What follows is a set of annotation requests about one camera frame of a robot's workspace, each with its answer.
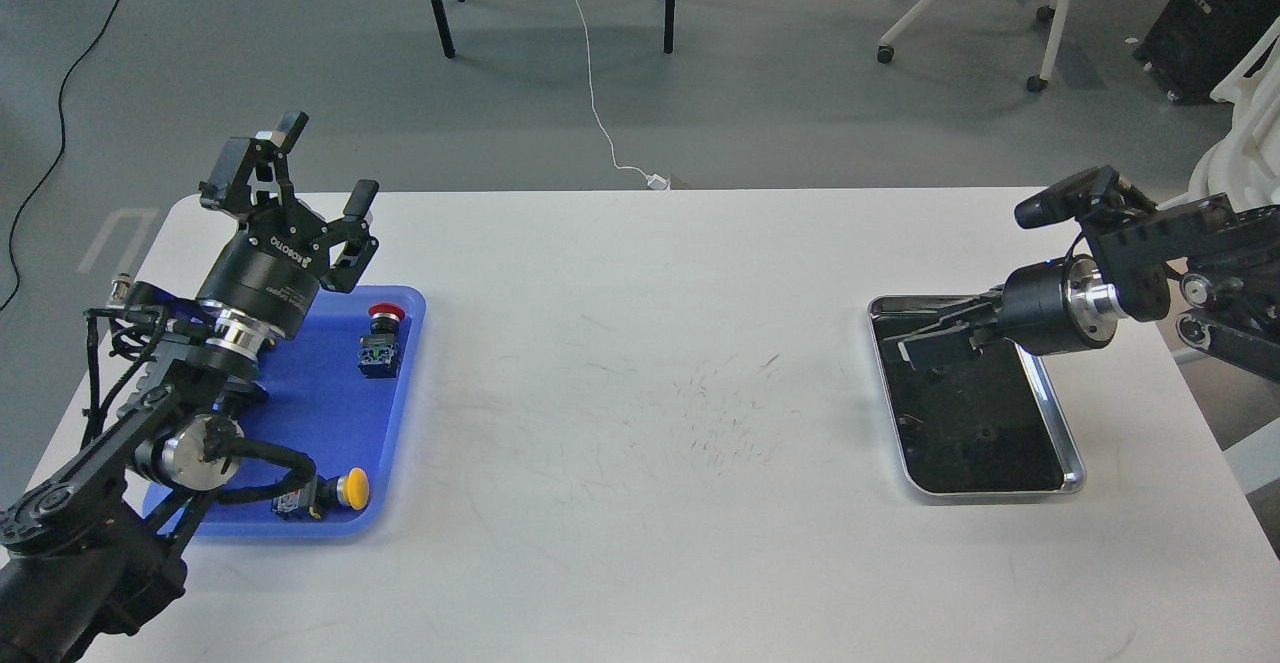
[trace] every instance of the table surface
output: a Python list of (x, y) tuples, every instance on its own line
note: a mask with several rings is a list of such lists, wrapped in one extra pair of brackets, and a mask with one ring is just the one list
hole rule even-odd
[[(1061, 253), (1032, 192), (381, 195), (364, 283), (430, 314), (379, 521), (197, 539), (187, 595), (86, 659), (1275, 659), (1280, 563), (1155, 326), (1047, 358), (1079, 494), (905, 481), (867, 306)], [(193, 293), (232, 229), (179, 202), (141, 279)]]

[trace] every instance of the scratch mark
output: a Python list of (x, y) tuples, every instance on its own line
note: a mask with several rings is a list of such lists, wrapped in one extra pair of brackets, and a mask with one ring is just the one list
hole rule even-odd
[(586, 321), (586, 323), (589, 323), (589, 324), (594, 324), (594, 325), (602, 326), (602, 329), (604, 329), (604, 330), (608, 330), (608, 332), (616, 332), (616, 330), (618, 330), (618, 329), (616, 329), (616, 326), (607, 326), (607, 325), (602, 324), (600, 321), (595, 320), (594, 317), (588, 316), (586, 314), (579, 314), (579, 316), (582, 316), (582, 320)]
[(233, 576), (238, 577), (241, 581), (244, 582), (244, 585), (247, 585), (252, 590), (260, 590), (260, 586), (257, 585), (257, 581), (255, 581), (253, 579), (251, 579), (247, 575), (242, 573), (239, 571), (239, 568), (237, 568), (236, 566), (232, 566), (230, 563), (227, 563), (227, 562), (223, 562), (223, 561), (214, 561), (214, 563), (216, 563), (219, 567), (224, 568), (225, 571), (229, 571)]
[(604, 372), (613, 372), (613, 375), (616, 375), (616, 376), (621, 376), (622, 375), (622, 372), (618, 372), (618, 371), (614, 371), (613, 369), (608, 369), (605, 366), (602, 366), (602, 363), (586, 363), (586, 367), (599, 369), (599, 370), (602, 370)]
[(1124, 639), (1124, 644), (1120, 646), (1120, 650), (1116, 650), (1111, 655), (1107, 655), (1106, 658), (1103, 658), (1102, 663), (1107, 663), (1108, 660), (1116, 660), (1121, 655), (1124, 655), (1124, 651), (1129, 650), (1129, 646), (1133, 645), (1133, 639), (1135, 639), (1135, 637), (1138, 637), (1138, 627), (1129, 628), (1129, 637)]
[(302, 634), (310, 634), (311, 631), (319, 631), (321, 628), (328, 628), (330, 626), (338, 626), (339, 623), (342, 623), (340, 618), (330, 618), (328, 621), (321, 621), (321, 622), (316, 623), (315, 626), (307, 626), (305, 628), (297, 628), (297, 630), (292, 630), (292, 631), (283, 631), (283, 632), (275, 634), (274, 636), (270, 636), (268, 639), (257, 641), (257, 644), (253, 648), (262, 648), (264, 645), (266, 645), (269, 643), (275, 643), (275, 641), (278, 641), (280, 639), (284, 639), (284, 637), (302, 635)]
[(212, 650), (212, 649), (214, 649), (214, 644), (206, 645), (205, 649), (200, 651), (200, 655), (196, 655), (196, 658), (191, 659), (191, 663), (200, 663), (201, 660), (205, 659), (206, 655), (209, 655), (209, 651)]
[(561, 561), (559, 558), (554, 557), (553, 554), (548, 553), (548, 552), (547, 552), (545, 549), (543, 549), (541, 547), (539, 547), (539, 545), (534, 545), (534, 544), (531, 544), (531, 543), (529, 543), (527, 540), (524, 540), (524, 539), (521, 539), (521, 541), (522, 541), (522, 543), (524, 543), (525, 545), (527, 545), (529, 548), (532, 548), (534, 550), (536, 550), (536, 552), (539, 552), (539, 553), (544, 554), (544, 557), (547, 557), (549, 562), (552, 562), (552, 563), (557, 563), (557, 566), (559, 566), (561, 568), (564, 568), (566, 571), (572, 571), (572, 567), (571, 567), (571, 566), (570, 566), (568, 563), (566, 563), (566, 562)]
[(467, 503), (471, 504), (471, 512), (476, 515), (476, 520), (484, 526), (485, 532), (489, 534), (489, 540), (493, 540), (494, 548), (498, 548), (498, 536), (493, 535), (493, 529), (489, 527), (489, 521), (480, 513), (480, 507), (476, 506), (476, 497), (471, 493), (471, 481), (467, 480)]

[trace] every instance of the metal tray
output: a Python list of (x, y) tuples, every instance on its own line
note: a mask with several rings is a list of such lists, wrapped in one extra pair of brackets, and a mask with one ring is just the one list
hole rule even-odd
[(891, 294), (869, 307), (908, 480), (924, 495), (952, 503), (1080, 490), (1084, 463), (1036, 356), (1005, 340), (973, 362), (934, 371), (884, 362), (883, 338), (928, 325), (940, 306), (965, 298)]

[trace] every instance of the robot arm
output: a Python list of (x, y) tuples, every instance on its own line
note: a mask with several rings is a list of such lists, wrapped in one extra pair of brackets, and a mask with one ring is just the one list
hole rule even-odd
[[(355, 288), (378, 244), (366, 221), (374, 180), (356, 186), (334, 221), (293, 197), (285, 156), (305, 124), (305, 113), (289, 113), (278, 131), (230, 140), (200, 186), (202, 206), (228, 212), (239, 230), (195, 300), (138, 283), (114, 307), (86, 314), (92, 399), (84, 444), (0, 512), (0, 544), (10, 555), (0, 570), (0, 660), (76, 660), (100, 634), (137, 632), (183, 595), (182, 553), (214, 502), (266, 500), (315, 476), (306, 454), (248, 440), (237, 422), (266, 399), (252, 383), (260, 349), (293, 338), (320, 285)], [(274, 177), (279, 195), (251, 189), (251, 172)], [(133, 366), (102, 402), (97, 317), (109, 317), (118, 335), (146, 339), (125, 349)], [(111, 399), (143, 370), (138, 393), (104, 431)], [(287, 474), (273, 485), (228, 489), (243, 458)], [(125, 470), (170, 489), (146, 517), (122, 498)]]
[[(1280, 381), (1280, 206), (1235, 212), (1213, 195), (1158, 211), (1098, 166), (1033, 195), (1014, 216), (1024, 229), (1074, 218), (1093, 256), (1019, 268), (1004, 285), (937, 311), (937, 323), (884, 340), (887, 361), (960, 363), (1001, 338), (1036, 356), (1102, 348), (1120, 317), (1169, 315), (1169, 279), (1192, 306), (1178, 317), (1185, 344)], [(1175, 259), (1187, 259), (1185, 274), (1169, 266)]]

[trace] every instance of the cable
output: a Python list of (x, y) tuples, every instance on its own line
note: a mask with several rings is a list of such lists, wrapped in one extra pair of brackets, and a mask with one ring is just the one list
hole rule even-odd
[(9, 297), (4, 300), (4, 303), (0, 303), (0, 312), (3, 312), (4, 308), (9, 307), (9, 303), (13, 301), (15, 294), (18, 294), (18, 289), (22, 288), (22, 271), (18, 270), (18, 257), (15, 257), (13, 252), (13, 239), (14, 234), (18, 233), (18, 220), (19, 218), (22, 218), (22, 212), (27, 210), (27, 204), (31, 204), (31, 200), (35, 198), (36, 193), (40, 192), (42, 186), (45, 186), (45, 182), (49, 180), (49, 177), (52, 174), (54, 168), (56, 168), (58, 164), (63, 160), (63, 154), (67, 152), (67, 113), (63, 110), (63, 97), (64, 93), (67, 93), (67, 82), (72, 78), (72, 72), (76, 70), (79, 63), (83, 61), (84, 58), (87, 58), (88, 54), (91, 54), (93, 49), (97, 47), (97, 42), (102, 38), (102, 35), (106, 33), (106, 26), (111, 24), (111, 19), (115, 15), (116, 8), (120, 6), (120, 1), (122, 0), (115, 0), (115, 3), (111, 3), (111, 10), (106, 12), (106, 20), (102, 20), (102, 28), (97, 31), (97, 35), (95, 35), (92, 42), (88, 44), (88, 47), (84, 49), (84, 51), (79, 54), (76, 61), (72, 63), (72, 67), (67, 69), (67, 76), (63, 77), (63, 83), (58, 86), (58, 131), (59, 131), (58, 154), (56, 156), (54, 156), (54, 163), (50, 163), (49, 170), (45, 172), (45, 175), (40, 177), (40, 183), (37, 183), (36, 187), (31, 189), (31, 193), (28, 193), (27, 197), (23, 198), (20, 206), (18, 206), (18, 212), (14, 212), (13, 224), (9, 225), (9, 243), (8, 243), (9, 266), (13, 268), (14, 282), (13, 282), (13, 292), (9, 293)]
[(609, 131), (604, 129), (604, 122), (600, 120), (600, 113), (595, 110), (595, 79), (591, 74), (591, 31), (586, 28), (586, 13), (582, 12), (582, 1), (573, 0), (575, 6), (577, 6), (577, 17), (582, 22), (582, 37), (586, 40), (586, 90), (591, 95), (591, 115), (595, 116), (595, 125), (600, 127), (600, 133), (604, 134), (604, 140), (609, 142), (609, 157), (613, 160), (613, 168), (621, 172), (636, 172), (645, 177), (645, 183), (653, 189), (666, 189), (671, 186), (671, 180), (664, 179), (664, 177), (657, 174), (649, 174), (649, 172), (640, 170), (636, 166), (621, 166), (618, 165), (618, 154), (613, 147), (613, 136)]

